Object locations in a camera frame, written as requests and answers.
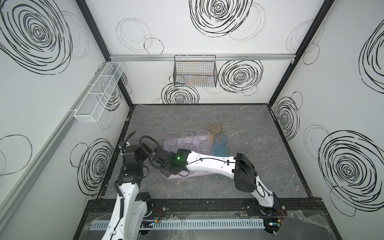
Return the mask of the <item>teal plastic cup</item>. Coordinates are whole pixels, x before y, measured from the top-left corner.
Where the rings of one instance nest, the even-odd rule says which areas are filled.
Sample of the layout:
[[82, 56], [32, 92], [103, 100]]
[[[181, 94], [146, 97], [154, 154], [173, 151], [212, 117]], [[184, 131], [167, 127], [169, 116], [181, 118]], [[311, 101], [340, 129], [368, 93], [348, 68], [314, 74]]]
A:
[[216, 149], [215, 150], [215, 156], [216, 157], [229, 157], [230, 156], [230, 153], [227, 149], [225, 148], [220, 148], [220, 149]]

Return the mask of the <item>lilac plastic tray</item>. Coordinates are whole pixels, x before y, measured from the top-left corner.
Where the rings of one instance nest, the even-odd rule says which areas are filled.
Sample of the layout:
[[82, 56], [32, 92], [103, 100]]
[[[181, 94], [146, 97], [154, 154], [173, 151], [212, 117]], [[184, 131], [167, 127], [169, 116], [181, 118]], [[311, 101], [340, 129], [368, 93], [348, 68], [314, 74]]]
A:
[[[200, 145], [201, 142], [199, 142], [199, 140], [197, 139], [197, 137], [195, 137], [195, 140], [193, 142], [193, 144], [197, 147], [197, 153], [200, 154], [200, 148], [199, 148], [199, 145]], [[181, 138], [178, 138], [178, 146], [177, 147], [174, 147], [174, 148], [171, 148], [171, 149], [168, 149], [166, 147], [166, 144], [165, 144], [165, 141], [163, 143], [163, 149], [168, 151], [168, 152], [173, 152], [173, 153], [176, 153], [178, 149], [181, 149], [182, 147], [184, 147], [184, 144], [182, 142], [182, 139]], [[199, 177], [199, 176], [207, 176], [207, 175], [213, 175], [213, 173], [209, 173], [207, 171], [191, 171], [189, 176], [187, 177]], [[180, 179], [182, 177], [180, 177], [179, 175], [171, 175], [170, 177], [164, 177], [165, 179]]]

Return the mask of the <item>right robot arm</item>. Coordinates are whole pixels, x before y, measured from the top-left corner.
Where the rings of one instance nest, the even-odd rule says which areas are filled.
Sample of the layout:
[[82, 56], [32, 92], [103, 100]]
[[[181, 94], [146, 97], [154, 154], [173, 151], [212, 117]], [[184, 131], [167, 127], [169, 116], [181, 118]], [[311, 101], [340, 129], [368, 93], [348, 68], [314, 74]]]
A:
[[218, 174], [234, 180], [235, 188], [250, 193], [257, 199], [262, 213], [283, 215], [279, 198], [261, 181], [254, 164], [243, 154], [234, 157], [215, 157], [203, 155], [187, 149], [176, 153], [157, 148], [152, 160], [166, 178], [170, 176], [190, 177], [195, 172]]

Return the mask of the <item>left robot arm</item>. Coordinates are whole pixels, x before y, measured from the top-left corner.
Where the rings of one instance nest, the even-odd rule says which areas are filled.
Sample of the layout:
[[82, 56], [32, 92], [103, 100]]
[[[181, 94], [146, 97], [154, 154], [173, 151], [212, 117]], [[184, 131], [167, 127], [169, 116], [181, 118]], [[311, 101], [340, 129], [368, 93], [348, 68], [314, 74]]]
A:
[[122, 148], [123, 164], [114, 188], [117, 199], [103, 240], [136, 240], [145, 214], [149, 194], [140, 195], [144, 161], [148, 154], [138, 145]]

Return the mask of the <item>blue plastic cup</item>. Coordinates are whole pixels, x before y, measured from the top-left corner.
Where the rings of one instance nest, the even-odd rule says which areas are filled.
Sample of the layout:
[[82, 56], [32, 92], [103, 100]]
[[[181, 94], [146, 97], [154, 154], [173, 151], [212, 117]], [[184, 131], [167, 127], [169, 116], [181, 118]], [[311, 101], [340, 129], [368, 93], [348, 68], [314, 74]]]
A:
[[224, 134], [216, 134], [213, 138], [213, 153], [224, 149], [228, 144], [228, 138]]

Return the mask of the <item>yellow plastic cup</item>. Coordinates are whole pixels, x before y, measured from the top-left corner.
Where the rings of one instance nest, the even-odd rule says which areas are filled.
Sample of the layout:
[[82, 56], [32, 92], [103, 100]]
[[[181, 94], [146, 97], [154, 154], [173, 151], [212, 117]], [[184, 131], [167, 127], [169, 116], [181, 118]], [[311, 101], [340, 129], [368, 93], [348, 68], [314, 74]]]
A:
[[221, 134], [223, 132], [223, 126], [219, 123], [212, 123], [209, 126], [210, 141], [212, 142], [215, 135]]

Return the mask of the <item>clear glass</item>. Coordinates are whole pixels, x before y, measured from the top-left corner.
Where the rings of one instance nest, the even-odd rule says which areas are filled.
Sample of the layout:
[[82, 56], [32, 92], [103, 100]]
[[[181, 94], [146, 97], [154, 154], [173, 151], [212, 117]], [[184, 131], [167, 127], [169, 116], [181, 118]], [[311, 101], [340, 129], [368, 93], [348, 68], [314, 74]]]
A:
[[209, 140], [202, 141], [199, 145], [200, 153], [203, 155], [211, 155], [213, 151], [213, 143]]
[[191, 132], [185, 132], [182, 134], [181, 139], [184, 144], [192, 144], [195, 140], [195, 135]]
[[197, 151], [197, 147], [194, 144], [186, 144], [184, 145], [183, 149], [190, 150], [192, 152]]
[[168, 149], [178, 146], [178, 137], [177, 135], [169, 135], [165, 139], [165, 144]]

